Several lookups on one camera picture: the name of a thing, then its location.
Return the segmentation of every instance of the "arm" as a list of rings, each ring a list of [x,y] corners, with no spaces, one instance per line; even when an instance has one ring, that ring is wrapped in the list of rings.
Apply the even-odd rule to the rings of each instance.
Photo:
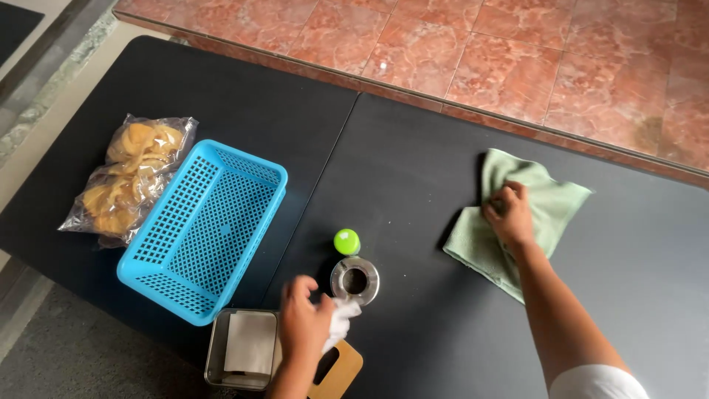
[[[283,287],[280,315],[283,361],[269,387],[269,399],[305,399],[308,395],[321,351],[330,336],[335,309],[325,294],[319,306],[311,303],[310,291],[317,288],[315,280],[307,275],[300,275]]]
[[[584,364],[605,364],[629,373],[535,242],[527,188],[518,182],[507,182],[492,199],[504,203],[505,213],[500,215],[486,204],[484,214],[517,263],[547,389],[559,374]]]

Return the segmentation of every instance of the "blue plastic basket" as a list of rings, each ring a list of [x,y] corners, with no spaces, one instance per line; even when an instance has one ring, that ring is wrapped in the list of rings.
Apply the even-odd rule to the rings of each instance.
[[[196,325],[226,305],[286,194],[282,166],[197,143],[118,263],[118,279]]]

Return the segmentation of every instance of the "gray floor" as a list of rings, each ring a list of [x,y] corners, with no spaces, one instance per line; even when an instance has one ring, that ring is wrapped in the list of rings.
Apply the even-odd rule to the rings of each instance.
[[[202,372],[55,285],[0,364],[0,398],[232,398]]]

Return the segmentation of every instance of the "plastic bag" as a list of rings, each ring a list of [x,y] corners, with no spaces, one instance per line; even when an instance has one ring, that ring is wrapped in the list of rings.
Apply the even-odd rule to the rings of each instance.
[[[197,123],[128,114],[59,230],[101,234],[104,248],[127,246],[191,149]]]

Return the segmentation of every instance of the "person's left hand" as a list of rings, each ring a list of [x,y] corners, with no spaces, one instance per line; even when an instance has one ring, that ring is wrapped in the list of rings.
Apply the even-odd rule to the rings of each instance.
[[[283,287],[280,336],[284,360],[297,358],[317,363],[322,356],[335,304],[323,293],[320,304],[313,305],[309,297],[317,288],[315,279],[307,275],[299,275]]]

